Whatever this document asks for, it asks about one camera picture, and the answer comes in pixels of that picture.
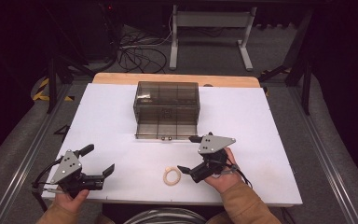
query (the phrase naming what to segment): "dark background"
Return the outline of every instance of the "dark background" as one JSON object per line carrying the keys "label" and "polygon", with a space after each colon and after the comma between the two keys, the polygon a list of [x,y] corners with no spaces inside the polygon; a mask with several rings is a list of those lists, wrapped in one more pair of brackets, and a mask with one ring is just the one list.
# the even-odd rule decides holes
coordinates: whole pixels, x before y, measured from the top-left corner
{"label": "dark background", "polygon": [[[33,106],[31,89],[46,75],[48,61],[57,52],[83,64],[114,57],[106,51],[112,36],[103,27],[103,14],[79,14],[87,11],[82,6],[47,6],[57,21],[51,20],[38,1],[0,1],[0,145]],[[97,5],[92,7],[86,8],[100,10]],[[155,26],[148,20],[137,21],[137,13],[127,7],[116,13],[121,15],[117,22],[164,34],[162,24],[168,9],[157,8],[156,16],[149,19],[156,21]],[[255,25],[298,24],[302,9],[291,9],[288,13],[282,7],[260,7]],[[58,29],[55,22],[64,29]],[[332,120],[358,166],[358,1],[334,1],[330,7],[318,9],[302,50],[312,61],[312,72],[321,84]]]}

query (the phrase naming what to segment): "white table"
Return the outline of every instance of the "white table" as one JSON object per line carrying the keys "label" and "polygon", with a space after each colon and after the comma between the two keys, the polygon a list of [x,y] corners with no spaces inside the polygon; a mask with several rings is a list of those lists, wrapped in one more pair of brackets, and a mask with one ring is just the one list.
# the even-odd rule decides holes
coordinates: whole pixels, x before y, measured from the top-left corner
{"label": "white table", "polygon": [[[175,186],[163,182],[167,166],[194,168],[202,162],[198,144],[187,141],[135,139],[133,100],[136,85],[89,84],[62,144],[95,149],[79,160],[86,175],[100,175],[112,163],[116,170],[103,190],[88,199],[100,203],[220,204],[219,194],[189,175]],[[261,88],[200,87],[198,133],[236,138],[231,145],[237,163],[267,205],[302,204],[281,138]],[[48,181],[58,166],[51,170]],[[44,192],[44,198],[54,194]]]}

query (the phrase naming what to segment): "gray carpet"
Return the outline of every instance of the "gray carpet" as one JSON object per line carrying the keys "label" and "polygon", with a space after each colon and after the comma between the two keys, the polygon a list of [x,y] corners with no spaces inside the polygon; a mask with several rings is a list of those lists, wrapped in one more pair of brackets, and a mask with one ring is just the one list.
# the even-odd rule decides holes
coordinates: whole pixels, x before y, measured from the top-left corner
{"label": "gray carpet", "polygon": [[[286,29],[268,28],[264,31],[254,29],[248,43],[248,51],[255,68],[251,73],[245,71],[235,43],[242,32],[243,30],[225,30],[216,38],[207,37],[198,32],[181,33],[178,67],[171,71],[166,64],[165,72],[258,77],[261,71],[273,69],[283,62],[296,30],[291,27]],[[161,50],[169,58],[169,43],[152,48]],[[163,61],[163,58],[155,52],[147,53],[145,51],[145,54],[159,62]],[[91,67],[98,66],[100,64],[93,64]],[[148,69],[153,70],[154,68],[150,65]],[[107,70],[107,72],[120,71],[123,70],[117,64]],[[340,206],[334,188],[329,181],[329,176],[326,175],[323,163],[315,150],[310,132],[303,120],[302,111],[296,107],[296,98],[292,93],[299,91],[300,86],[293,89],[286,88],[282,83],[284,77],[285,75],[276,76],[263,83],[263,86],[268,87],[268,103],[288,159],[294,169],[296,182],[304,203],[287,210],[296,223],[347,223],[349,221],[344,215],[342,206]],[[26,178],[22,179],[20,190],[13,194],[13,201],[5,209],[6,212],[0,211],[1,223],[35,223],[42,215],[41,208],[31,195],[31,182],[56,158],[62,144],[62,135],[54,134],[54,132],[64,125],[71,124],[88,82],[90,82],[88,77],[76,77],[70,86],[67,95],[75,96],[75,100],[62,102],[58,107],[57,113],[44,134],[45,138],[41,141],[41,147],[38,149],[29,173],[24,174]],[[314,78],[311,84],[310,119],[315,124],[316,131],[321,137],[332,163],[337,167],[358,214],[358,170],[329,117],[317,80]],[[0,202],[15,171],[21,165],[22,158],[26,156],[28,149],[33,144],[44,119],[48,117],[47,109],[48,102],[36,101],[34,107],[24,116],[1,146]],[[93,223],[93,219],[101,212],[101,208],[99,203],[85,203],[79,223]],[[270,209],[284,222],[280,208]]]}

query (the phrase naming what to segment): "transparent plastic box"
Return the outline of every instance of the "transparent plastic box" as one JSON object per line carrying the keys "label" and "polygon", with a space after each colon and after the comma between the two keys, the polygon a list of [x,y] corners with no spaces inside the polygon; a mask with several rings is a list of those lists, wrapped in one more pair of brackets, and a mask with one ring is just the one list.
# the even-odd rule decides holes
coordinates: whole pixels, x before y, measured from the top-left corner
{"label": "transparent plastic box", "polygon": [[187,139],[197,135],[200,114],[196,82],[140,81],[133,111],[139,139]]}

